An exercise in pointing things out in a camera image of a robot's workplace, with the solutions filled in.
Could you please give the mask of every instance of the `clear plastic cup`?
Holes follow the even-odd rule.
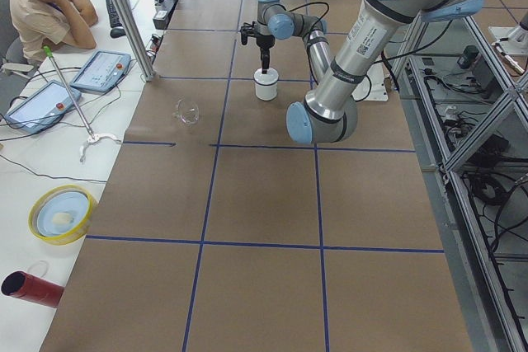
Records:
[[[198,122],[200,111],[198,110],[198,105],[193,100],[183,98],[176,104],[176,112],[173,115],[183,124],[193,125]]]

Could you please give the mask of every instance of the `white cup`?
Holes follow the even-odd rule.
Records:
[[[258,69],[253,79],[255,80],[255,95],[258,99],[271,101],[277,96],[279,73],[274,68],[267,69],[267,73],[262,73],[261,68]]]

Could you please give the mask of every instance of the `red cylinder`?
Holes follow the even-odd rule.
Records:
[[[13,272],[2,283],[2,293],[6,296],[52,308],[59,305],[63,291],[62,286],[22,271]]]

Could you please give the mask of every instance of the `computer mouse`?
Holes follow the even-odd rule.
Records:
[[[126,35],[125,28],[123,26],[116,26],[110,30],[110,37],[112,39]]]

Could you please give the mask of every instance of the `metal rod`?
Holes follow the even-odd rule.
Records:
[[[90,136],[92,138],[94,138],[95,134],[93,132],[93,129],[90,126],[90,124],[88,123],[88,120],[86,119],[86,117],[84,116],[83,111],[81,110],[81,106],[79,106],[79,104],[75,100],[75,96],[73,95],[72,88],[69,86],[68,82],[64,78],[64,75],[63,75],[62,71],[60,70],[59,65],[55,61],[55,57],[51,53],[50,47],[45,46],[44,47],[44,51],[46,52],[46,55],[48,56],[49,60],[53,64],[53,66],[55,68],[55,71],[59,75],[60,81],[63,83],[64,88],[66,88],[66,91],[68,92],[68,95],[69,95],[70,99],[72,100],[72,103],[73,103],[73,106],[75,107],[75,110],[79,113],[79,117],[81,117],[82,123],[86,127],[86,129],[87,129],[88,133],[90,134]]]
[[[495,254],[493,255],[495,257],[495,260],[497,261],[514,261],[514,262],[521,262],[521,263],[528,263],[528,255],[519,255],[516,253],[509,253],[509,254]]]
[[[144,43],[141,40],[138,27],[135,24],[132,10],[126,0],[112,0],[115,4],[115,9],[119,15],[121,24],[125,28],[126,36],[134,52],[136,61],[138,62],[146,81],[151,81],[154,78],[154,70],[150,62],[147,52],[144,48]]]

